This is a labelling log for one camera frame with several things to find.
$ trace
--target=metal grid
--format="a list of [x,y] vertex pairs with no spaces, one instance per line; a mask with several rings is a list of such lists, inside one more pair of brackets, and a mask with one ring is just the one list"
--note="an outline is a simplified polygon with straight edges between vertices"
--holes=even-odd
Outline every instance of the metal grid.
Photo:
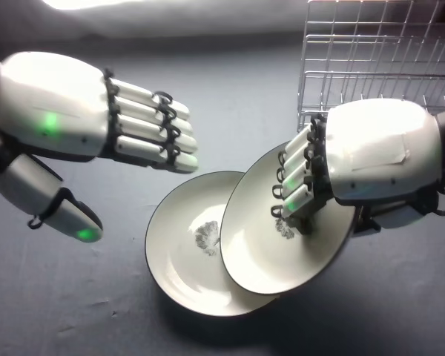
[[360,99],[445,111],[445,1],[311,0],[298,96],[298,130]]

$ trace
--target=plate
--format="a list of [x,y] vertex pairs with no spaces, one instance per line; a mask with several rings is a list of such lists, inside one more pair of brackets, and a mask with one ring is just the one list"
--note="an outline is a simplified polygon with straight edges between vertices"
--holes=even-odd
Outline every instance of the plate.
[[357,210],[334,199],[312,218],[314,230],[297,227],[271,215],[280,200],[277,155],[286,143],[260,158],[239,181],[225,209],[220,232],[221,255],[231,278],[258,294],[280,294],[319,274],[341,250],[355,226]]
[[200,314],[246,314],[275,298],[240,288],[221,259],[221,220],[242,176],[215,172],[181,184],[158,205],[148,225],[145,256],[156,283],[175,302]]

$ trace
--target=plate rim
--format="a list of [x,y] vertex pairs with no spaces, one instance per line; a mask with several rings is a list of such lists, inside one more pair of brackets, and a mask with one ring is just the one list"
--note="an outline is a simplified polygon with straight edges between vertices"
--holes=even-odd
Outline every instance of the plate rim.
[[[152,272],[152,270],[151,270],[151,268],[150,268],[150,264],[148,263],[148,255],[147,255],[147,236],[148,236],[148,229],[150,228],[150,224],[151,224],[151,220],[154,218],[154,215],[155,215],[155,213],[156,213],[156,211],[158,210],[158,208],[161,206],[161,204],[163,204],[163,202],[175,191],[175,190],[177,190],[179,187],[181,187],[182,185],[184,185],[184,184],[186,184],[186,183],[188,183],[188,182],[190,182],[190,181],[192,181],[192,180],[195,180],[195,179],[198,179],[198,178],[200,178],[200,177],[204,177],[204,176],[208,176],[208,175],[212,175],[212,174],[218,174],[218,173],[237,173],[237,174],[241,174],[241,176],[240,176],[240,179],[239,179],[239,181],[244,177],[244,172],[242,172],[242,171],[231,171],[231,170],[227,170],[227,171],[214,171],[214,172],[208,172],[208,173],[204,173],[204,174],[200,174],[199,176],[196,176],[196,177],[193,177],[193,178],[191,178],[191,179],[188,179],[188,180],[186,180],[186,181],[184,181],[183,183],[181,183],[181,184],[179,184],[178,186],[176,186],[175,188],[173,188],[173,189],[171,189],[171,191],[168,193],[168,194],[166,194],[165,195],[165,197],[160,201],[160,203],[156,206],[156,208],[155,208],[155,210],[154,210],[154,212],[151,214],[151,217],[150,217],[150,220],[148,221],[148,224],[147,224],[147,228],[145,229],[145,246],[144,246],[144,253],[145,253],[145,263],[146,263],[146,265],[147,265],[147,269],[148,269],[148,271],[150,272],[150,275],[151,275],[151,278],[154,280],[154,282],[155,282],[155,284],[158,286],[158,288],[160,288],[160,290],[168,297],[168,298],[170,298],[171,300],[173,300],[176,304],[178,304],[179,306],[181,306],[181,307],[183,307],[183,308],[185,308],[185,309],[187,309],[187,310],[189,310],[189,311],[191,311],[191,312],[194,312],[194,313],[197,313],[197,314],[200,314],[200,315],[205,315],[205,316],[208,316],[208,317],[221,317],[221,318],[227,318],[227,317],[230,317],[230,318],[233,318],[233,317],[243,317],[243,316],[245,316],[245,315],[247,315],[247,314],[250,314],[250,313],[252,313],[252,312],[255,312],[256,310],[258,310],[258,309],[261,309],[262,307],[264,307],[264,306],[267,306],[268,304],[271,304],[271,303],[273,303],[275,300],[277,300],[278,298],[277,298],[277,294],[273,294],[274,295],[274,299],[272,299],[272,300],[270,300],[267,304],[265,304],[265,305],[263,305],[263,306],[260,306],[260,307],[258,307],[258,308],[255,308],[255,309],[252,309],[252,310],[250,310],[250,311],[247,311],[247,312],[245,312],[245,313],[239,313],[239,314],[227,314],[227,315],[221,315],[221,314],[209,314],[209,313],[205,313],[205,312],[202,312],[202,311],[198,311],[198,310],[195,310],[195,309],[193,309],[193,308],[189,308],[188,306],[185,306],[185,305],[183,305],[181,302],[179,302],[178,300],[175,300],[175,298],[173,298],[172,296],[170,296],[165,290],[164,290],[164,288],[163,287],[161,287],[161,285],[158,283],[158,281],[156,280],[156,278],[155,278],[155,276],[154,276],[154,273]],[[226,273],[228,274],[228,276],[231,278],[231,280],[233,281],[233,282],[235,282],[233,279],[232,279],[232,277],[231,277],[231,275],[229,274],[229,272],[227,271],[227,269],[225,268],[225,264],[224,264],[224,262],[222,263],[223,264],[223,266],[224,266],[224,269],[226,270]]]
[[308,283],[310,283],[311,281],[313,281],[314,279],[317,279],[320,275],[322,275],[329,267],[330,265],[338,258],[339,254],[341,253],[341,251],[345,248],[348,240],[349,240],[349,235],[353,232],[353,230],[355,229],[356,226],[356,222],[357,219],[359,217],[359,213],[361,210],[361,207],[357,207],[355,206],[355,213],[353,215],[353,219],[351,221],[351,224],[349,225],[349,229],[348,232],[346,233],[346,236],[343,238],[343,242],[341,243],[341,246],[339,247],[339,249],[334,253],[333,257],[328,261],[328,263],[326,264],[325,268],[322,268],[321,271],[319,271],[318,273],[316,273],[312,278],[310,278],[309,280],[307,280],[305,283],[302,283],[294,288],[290,288],[290,289],[284,289],[282,291],[276,291],[274,293],[260,293],[258,291],[252,291],[251,289],[247,289],[244,286],[241,286],[232,276],[231,273],[229,273],[228,267],[226,265],[226,262],[224,260],[224,253],[223,253],[223,246],[221,245],[221,241],[223,240],[223,223],[224,223],[224,216],[225,213],[228,209],[228,205],[229,202],[231,201],[232,196],[234,195],[234,192],[236,191],[237,187],[239,186],[239,184],[242,182],[242,180],[244,179],[245,175],[247,174],[247,172],[249,172],[262,158],[264,158],[265,156],[267,156],[268,154],[270,154],[272,151],[284,147],[286,146],[290,141],[287,141],[285,143],[282,143],[280,145],[275,146],[274,148],[272,148],[271,150],[265,152],[253,165],[251,165],[251,167],[244,173],[243,177],[239,180],[239,182],[236,185],[236,188],[234,188],[234,190],[231,193],[231,196],[229,197],[228,200],[228,204],[226,204],[225,209],[224,209],[224,214],[222,215],[222,220],[221,220],[221,228],[220,228],[220,250],[221,250],[221,258],[222,258],[222,263],[224,264],[224,268],[225,270],[228,272],[229,277],[231,277],[231,279],[242,289],[245,289],[246,291],[249,291],[251,293],[254,294],[258,294],[258,295],[265,295],[265,296],[276,296],[276,295],[281,295],[281,294],[285,294],[287,292],[290,291],[295,291],[298,290],[304,286],[306,286]]

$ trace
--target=floral design on plate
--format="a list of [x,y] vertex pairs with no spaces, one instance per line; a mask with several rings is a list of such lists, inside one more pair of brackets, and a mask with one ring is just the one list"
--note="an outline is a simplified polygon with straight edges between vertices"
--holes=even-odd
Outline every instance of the floral design on plate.
[[220,230],[217,221],[206,222],[194,232],[196,244],[208,256],[216,256],[220,252]]
[[287,240],[293,239],[295,237],[295,233],[287,226],[287,223],[281,217],[279,217],[275,221],[275,228]]

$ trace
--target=white plate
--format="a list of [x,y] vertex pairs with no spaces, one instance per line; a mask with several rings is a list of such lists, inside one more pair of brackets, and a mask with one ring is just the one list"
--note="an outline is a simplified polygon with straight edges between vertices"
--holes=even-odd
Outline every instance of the white plate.
[[145,255],[156,283],[175,302],[201,314],[246,314],[275,298],[240,288],[221,260],[219,227],[242,176],[216,172],[181,184],[148,225]]
[[334,259],[351,234],[356,209],[334,199],[314,215],[314,232],[303,236],[271,215],[280,205],[272,186],[280,145],[259,159],[231,195],[220,232],[222,260],[232,279],[259,294],[279,294],[301,286]]

